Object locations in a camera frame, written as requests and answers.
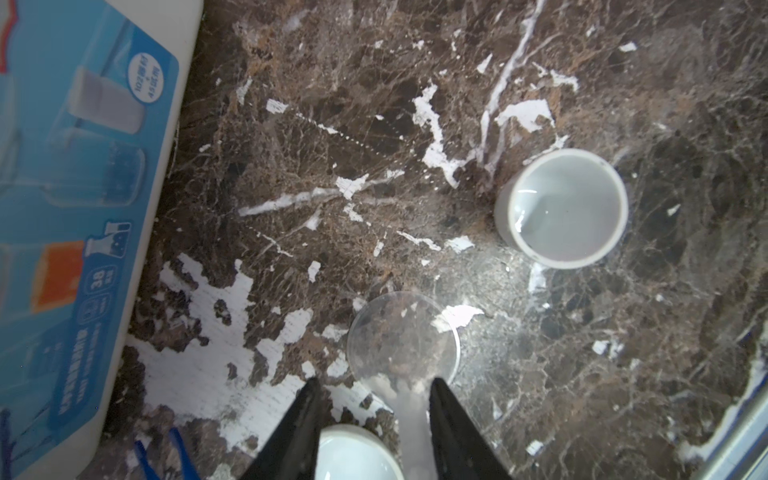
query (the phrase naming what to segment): marble surface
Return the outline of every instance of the marble surface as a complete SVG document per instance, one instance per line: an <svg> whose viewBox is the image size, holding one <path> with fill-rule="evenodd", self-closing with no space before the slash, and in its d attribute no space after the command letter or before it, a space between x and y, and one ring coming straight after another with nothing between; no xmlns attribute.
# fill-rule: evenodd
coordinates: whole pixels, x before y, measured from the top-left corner
<svg viewBox="0 0 768 480"><path fill-rule="evenodd" d="M135 439L178 478L172 425L202 478L237 477L316 374L328 425L395 449L344 356L393 290L478 309L452 388L515 478L689 478L766 372L767 25L738 0L208 2L80 478L141 478ZM551 121L496 121L533 100ZM535 265L492 218L563 146L630 200L579 270Z"/></svg>

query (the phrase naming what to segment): white cup picture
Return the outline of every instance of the white cup picture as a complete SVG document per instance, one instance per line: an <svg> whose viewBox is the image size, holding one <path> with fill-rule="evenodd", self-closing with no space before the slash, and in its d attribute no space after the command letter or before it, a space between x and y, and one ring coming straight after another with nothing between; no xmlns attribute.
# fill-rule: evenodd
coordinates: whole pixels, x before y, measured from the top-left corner
<svg viewBox="0 0 768 480"><path fill-rule="evenodd" d="M536 159L496 199L502 239L537 262L579 268L604 257L621 238L627 191L616 170L588 151L564 148Z"/></svg>
<svg viewBox="0 0 768 480"><path fill-rule="evenodd" d="M77 118L131 135L144 122L144 106L130 90L84 67L74 72L67 111Z"/></svg>

